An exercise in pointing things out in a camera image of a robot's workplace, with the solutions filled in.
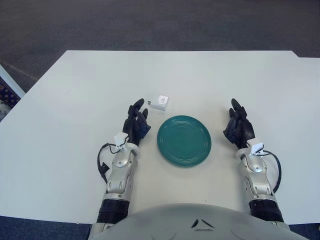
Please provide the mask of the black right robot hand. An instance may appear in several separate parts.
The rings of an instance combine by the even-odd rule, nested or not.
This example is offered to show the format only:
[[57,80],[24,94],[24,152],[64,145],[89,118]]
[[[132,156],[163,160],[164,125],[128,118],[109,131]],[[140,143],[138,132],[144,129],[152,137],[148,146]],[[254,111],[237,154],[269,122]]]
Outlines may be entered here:
[[247,141],[255,138],[253,126],[247,119],[245,108],[236,99],[231,99],[231,105],[229,121],[223,134],[238,149],[247,148]]

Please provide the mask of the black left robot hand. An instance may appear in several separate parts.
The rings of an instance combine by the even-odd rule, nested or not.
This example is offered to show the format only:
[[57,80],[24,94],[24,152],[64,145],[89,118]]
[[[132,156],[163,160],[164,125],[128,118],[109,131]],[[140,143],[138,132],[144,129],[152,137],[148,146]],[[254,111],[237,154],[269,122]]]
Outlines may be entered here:
[[140,141],[147,135],[151,126],[147,123],[148,109],[140,111],[145,103],[143,98],[139,99],[128,108],[128,117],[124,122],[122,132],[128,134],[128,143],[139,146]]

